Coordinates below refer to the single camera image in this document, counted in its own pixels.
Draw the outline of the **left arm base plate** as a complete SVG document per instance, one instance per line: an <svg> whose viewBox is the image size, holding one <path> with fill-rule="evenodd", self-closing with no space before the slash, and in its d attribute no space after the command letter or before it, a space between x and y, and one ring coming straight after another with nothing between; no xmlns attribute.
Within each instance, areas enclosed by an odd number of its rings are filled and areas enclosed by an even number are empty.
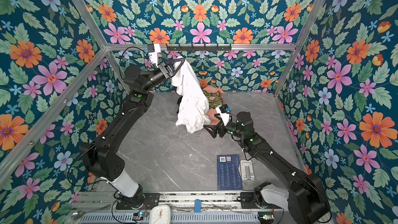
<svg viewBox="0 0 398 224"><path fill-rule="evenodd" d="M117 210L150 210L158 206L160 202L159 193L136 194L132 198L120 196L116 203Z"/></svg>

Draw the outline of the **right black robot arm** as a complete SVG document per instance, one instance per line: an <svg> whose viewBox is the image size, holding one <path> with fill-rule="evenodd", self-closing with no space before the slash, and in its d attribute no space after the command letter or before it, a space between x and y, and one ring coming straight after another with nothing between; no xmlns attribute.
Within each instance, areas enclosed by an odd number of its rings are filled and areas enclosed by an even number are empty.
<svg viewBox="0 0 398 224"><path fill-rule="evenodd" d="M216 138L232 136L244 153L264 164L282 182L283 187L263 184L258 188L258 202L281 207L297 224L314 224L331 212L321 179L308 175L280 156L254 129L249 112L239 112L233 122L231 114L215 114L217 125L204 129Z"/></svg>

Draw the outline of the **white cloth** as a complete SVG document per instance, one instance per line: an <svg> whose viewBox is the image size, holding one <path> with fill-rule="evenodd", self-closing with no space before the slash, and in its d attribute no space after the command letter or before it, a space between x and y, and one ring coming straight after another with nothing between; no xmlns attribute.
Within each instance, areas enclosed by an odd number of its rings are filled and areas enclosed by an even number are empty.
<svg viewBox="0 0 398 224"><path fill-rule="evenodd" d="M182 97L176 125L184 125L192 134L202 130L204 125L210 124L211 121L207 116L208 99L189 62L185 61L179 72L172 77L172 85L176 87L176 93Z"/></svg>

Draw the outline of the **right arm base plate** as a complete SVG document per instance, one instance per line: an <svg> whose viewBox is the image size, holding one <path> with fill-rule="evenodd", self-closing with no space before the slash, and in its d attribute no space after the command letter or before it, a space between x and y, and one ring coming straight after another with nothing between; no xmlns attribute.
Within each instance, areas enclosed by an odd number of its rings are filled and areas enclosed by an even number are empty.
<svg viewBox="0 0 398 224"><path fill-rule="evenodd" d="M265 208L267 205L260 200L254 192L241 192L237 197L242 209Z"/></svg>

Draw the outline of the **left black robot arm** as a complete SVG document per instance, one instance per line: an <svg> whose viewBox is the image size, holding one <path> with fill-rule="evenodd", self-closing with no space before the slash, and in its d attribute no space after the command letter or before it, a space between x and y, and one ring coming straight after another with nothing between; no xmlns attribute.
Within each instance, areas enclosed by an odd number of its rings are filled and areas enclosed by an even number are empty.
<svg viewBox="0 0 398 224"><path fill-rule="evenodd" d="M117 152L131 127L150 108L151 89L175 76L184 62L185 59L179 57L161 62L151 71L129 66L123 81L131 91L122 101L119 114L91 144L83 144L79 149L86 170L110 183L119 194L118 199L131 208L140 208L145 196L142 186L125 170L125 161Z"/></svg>

